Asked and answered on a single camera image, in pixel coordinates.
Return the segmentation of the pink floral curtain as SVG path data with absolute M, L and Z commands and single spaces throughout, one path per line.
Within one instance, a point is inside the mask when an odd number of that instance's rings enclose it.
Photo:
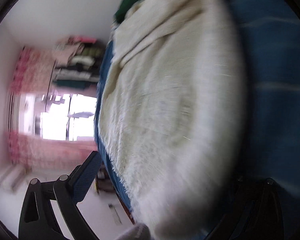
M 71 113 L 78 109 L 91 114 L 96 97 L 84 96 L 74 89 L 57 88 L 53 70 L 58 55 L 52 50 L 25 46 L 17 61 L 10 85 L 15 103 L 10 117 L 8 150 L 12 163 L 30 168 L 72 169 L 97 150 L 93 138 L 77 140 L 76 136 L 93 135 L 90 116 L 75 131 L 69 125 Z

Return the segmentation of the cream fuzzy hooded garment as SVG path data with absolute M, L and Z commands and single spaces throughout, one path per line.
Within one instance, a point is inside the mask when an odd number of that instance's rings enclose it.
M 114 31 L 99 135 L 137 222 L 193 239 L 233 166 L 245 74 L 224 0 L 142 0 Z

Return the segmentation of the blue striped bed sheet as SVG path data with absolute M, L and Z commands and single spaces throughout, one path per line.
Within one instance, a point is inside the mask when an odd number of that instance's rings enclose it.
M 300 20 L 284 0 L 224 0 L 245 74 L 226 181 L 193 239 L 300 239 Z

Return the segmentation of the open wardrobe with clothes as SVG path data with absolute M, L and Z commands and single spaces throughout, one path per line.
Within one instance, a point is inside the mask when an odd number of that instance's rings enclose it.
M 96 85 L 106 45 L 95 38 L 68 36 L 55 44 L 52 82 L 57 87 L 85 90 Z

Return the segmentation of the bright window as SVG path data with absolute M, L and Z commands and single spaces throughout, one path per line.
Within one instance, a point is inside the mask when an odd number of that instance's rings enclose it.
M 97 98 L 81 94 L 23 94 L 18 131 L 49 140 L 93 140 L 96 104 Z

